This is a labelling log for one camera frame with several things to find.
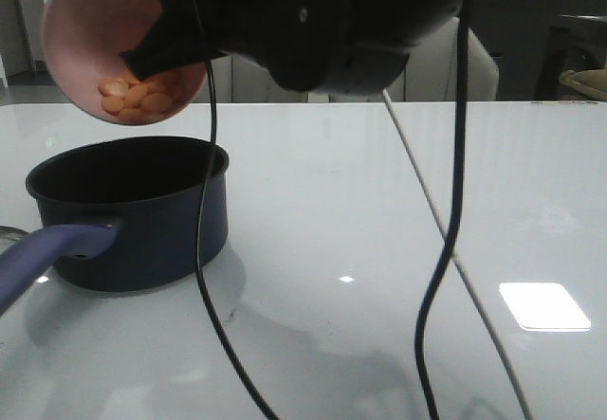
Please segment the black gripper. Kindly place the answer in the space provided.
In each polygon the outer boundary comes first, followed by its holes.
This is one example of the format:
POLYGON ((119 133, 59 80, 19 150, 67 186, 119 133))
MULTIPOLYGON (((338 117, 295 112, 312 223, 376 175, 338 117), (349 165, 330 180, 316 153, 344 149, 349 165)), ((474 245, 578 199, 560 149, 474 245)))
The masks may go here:
POLYGON ((265 69, 282 88, 373 95, 470 0, 190 0, 203 48, 265 69))

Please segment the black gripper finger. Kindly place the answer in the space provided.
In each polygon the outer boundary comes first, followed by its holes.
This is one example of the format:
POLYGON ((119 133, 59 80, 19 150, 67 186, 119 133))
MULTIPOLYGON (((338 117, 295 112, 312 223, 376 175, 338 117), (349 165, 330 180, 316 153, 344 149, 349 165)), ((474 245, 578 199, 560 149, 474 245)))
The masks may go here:
POLYGON ((139 80, 224 57, 205 32, 196 0, 160 0, 161 13, 141 40, 119 56, 139 80))

